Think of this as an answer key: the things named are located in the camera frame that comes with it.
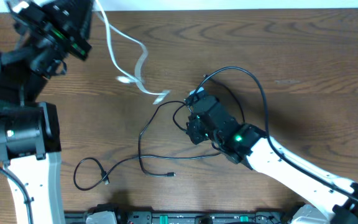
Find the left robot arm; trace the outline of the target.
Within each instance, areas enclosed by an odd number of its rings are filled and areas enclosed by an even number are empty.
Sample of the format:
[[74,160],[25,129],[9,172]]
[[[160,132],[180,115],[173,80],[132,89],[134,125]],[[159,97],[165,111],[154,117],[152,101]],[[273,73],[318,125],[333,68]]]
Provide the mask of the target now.
[[67,57],[88,58],[94,2],[6,4],[21,38],[14,50],[0,51],[0,173],[18,223],[65,223],[57,107],[38,96],[67,73]]

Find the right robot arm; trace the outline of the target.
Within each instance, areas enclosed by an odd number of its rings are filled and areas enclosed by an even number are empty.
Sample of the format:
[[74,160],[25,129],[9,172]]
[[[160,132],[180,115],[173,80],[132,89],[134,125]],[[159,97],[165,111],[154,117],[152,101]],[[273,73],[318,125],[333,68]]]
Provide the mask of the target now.
[[193,144],[210,140],[234,164],[265,174],[306,199],[325,223],[358,223],[358,183],[334,175],[292,153],[267,132],[239,123],[203,89],[185,100]]

